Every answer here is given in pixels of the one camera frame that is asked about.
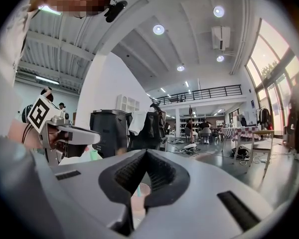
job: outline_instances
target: black and white square marker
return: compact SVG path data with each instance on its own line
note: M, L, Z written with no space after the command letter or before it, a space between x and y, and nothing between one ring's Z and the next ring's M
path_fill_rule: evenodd
M32 108L32 112L29 115L29 118L36 125L37 128L40 128L42 123L45 121L45 117L48 114L50 108L39 99L38 102Z

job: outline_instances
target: railing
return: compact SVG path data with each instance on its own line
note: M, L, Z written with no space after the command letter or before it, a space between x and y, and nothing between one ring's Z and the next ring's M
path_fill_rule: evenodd
M240 85L230 85L218 88L210 88L204 90L195 90L191 93L184 92L166 97L156 98L155 103L157 105L168 105L173 103L182 103L187 101L219 98L228 96L242 95Z

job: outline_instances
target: green foliage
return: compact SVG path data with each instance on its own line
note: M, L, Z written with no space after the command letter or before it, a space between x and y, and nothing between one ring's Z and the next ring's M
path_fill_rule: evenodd
M261 70L261 75L263 79L267 77L267 75L277 66L278 62L275 60L272 64L268 64L268 66L264 67Z

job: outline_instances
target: polished concrete floor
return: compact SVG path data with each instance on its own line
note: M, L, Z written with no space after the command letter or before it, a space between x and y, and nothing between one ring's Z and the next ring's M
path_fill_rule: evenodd
M252 163L247 173L247 167L244 162L230 158L231 149L235 147L235 143L229 139L226 141L224 151L222 142L213 142L212 144L197 144L198 157L201 162L215 165L230 175L236 177L249 187L259 192L273 208L277 208L283 202L291 199L299 188L299 161L294 160L293 154L288 154L288 149L281 145L281 139L274 139L273 153L267 173L263 179L265 163ZM178 154L177 149L182 149L184 144L167 144L166 150L174 152L176 155L191 157L188 154ZM267 159L267 155L255 153L255 157ZM144 178L143 182L149 184L149 178Z

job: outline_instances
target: ceiling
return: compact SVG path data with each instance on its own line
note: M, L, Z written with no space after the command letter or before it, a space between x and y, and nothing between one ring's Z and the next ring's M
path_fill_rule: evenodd
M241 103L231 103L231 104L221 104L221 105L211 105L211 106L198 106L193 107L193 111L196 112L197 115L205 115L205 114L216 114L219 110L220 113L224 113L229 111L235 107L238 107ZM166 113L172 117L175 117L175 109L165 110ZM179 109L179 115L184 116L188 115L188 108Z
M112 22L104 13L82 19L40 11L31 21L17 77L22 72L60 82L80 93L97 52L112 51L125 62L145 91L156 97L187 91L184 81L197 90L199 77L208 70L232 70L235 57L212 46L211 27L229 26L230 47L236 53L241 38L243 0L126 0L128 6ZM225 15L217 18L213 8ZM165 33L155 35L161 24ZM185 70L178 72L177 66Z

